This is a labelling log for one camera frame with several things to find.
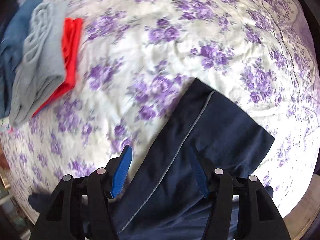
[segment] folded clothing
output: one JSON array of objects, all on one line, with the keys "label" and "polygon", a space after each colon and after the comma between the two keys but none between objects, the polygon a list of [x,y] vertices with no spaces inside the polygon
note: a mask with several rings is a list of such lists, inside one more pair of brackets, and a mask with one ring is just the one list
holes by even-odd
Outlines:
[{"label": "folded clothing", "polygon": [[50,102],[69,92],[76,84],[76,59],[81,35],[82,19],[72,20],[66,18],[64,21],[64,32],[62,37],[62,53],[64,57],[66,79],[57,90],[45,101],[33,114],[36,115],[43,107]]},{"label": "folded clothing", "polygon": [[8,24],[0,44],[0,118],[10,112],[15,68],[22,59],[23,41],[29,33],[32,11],[42,0],[26,0]]},{"label": "folded clothing", "polygon": [[189,152],[197,149],[215,167],[246,178],[273,141],[236,104],[195,79],[123,197],[110,203],[119,239],[201,239],[211,201],[199,191]]},{"label": "folded clothing", "polygon": [[23,45],[23,59],[13,83],[10,124],[19,127],[64,82],[61,52],[65,2],[41,3],[32,13],[30,34]]}]

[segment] clothes pile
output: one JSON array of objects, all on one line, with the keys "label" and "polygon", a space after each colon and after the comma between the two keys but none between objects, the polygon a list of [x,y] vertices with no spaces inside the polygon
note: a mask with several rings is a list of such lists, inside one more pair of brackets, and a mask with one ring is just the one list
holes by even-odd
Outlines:
[{"label": "clothes pile", "polygon": [[26,0],[7,25],[0,43],[0,130],[20,127],[74,88],[83,21],[66,13],[64,1]]}]

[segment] floral bedsheet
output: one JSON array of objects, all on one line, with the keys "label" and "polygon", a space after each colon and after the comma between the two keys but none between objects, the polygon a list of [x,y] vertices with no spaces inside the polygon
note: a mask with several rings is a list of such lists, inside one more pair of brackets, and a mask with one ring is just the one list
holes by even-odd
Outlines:
[{"label": "floral bedsheet", "polygon": [[275,137],[255,171],[287,215],[308,188],[319,138],[319,73],[297,0],[67,0],[84,19],[74,90],[1,141],[12,190],[86,176],[133,148],[132,179],[193,78]]}]

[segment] blue gripper pad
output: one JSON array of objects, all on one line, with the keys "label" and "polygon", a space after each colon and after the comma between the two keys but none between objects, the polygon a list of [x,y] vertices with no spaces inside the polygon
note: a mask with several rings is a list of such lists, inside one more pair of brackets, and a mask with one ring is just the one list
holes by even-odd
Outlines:
[{"label": "blue gripper pad", "polygon": [[208,188],[208,179],[206,174],[204,173],[204,170],[202,169],[197,157],[195,151],[190,147],[188,150],[189,160],[191,164],[191,168],[193,171],[193,174],[196,178],[199,191],[204,195],[205,198],[209,196],[209,188]]},{"label": "blue gripper pad", "polygon": [[128,170],[132,161],[132,148],[129,145],[124,147],[120,157],[122,157],[115,174],[113,175],[113,183],[110,194],[115,198],[122,190],[125,178],[127,177]]}]

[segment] grey garment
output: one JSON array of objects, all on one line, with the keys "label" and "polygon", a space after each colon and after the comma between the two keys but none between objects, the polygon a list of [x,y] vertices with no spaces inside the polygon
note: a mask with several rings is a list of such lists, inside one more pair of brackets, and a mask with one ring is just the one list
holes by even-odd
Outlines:
[{"label": "grey garment", "polygon": [[65,2],[41,3],[33,11],[13,83],[9,114],[13,127],[27,122],[66,78],[61,50],[66,12]]}]

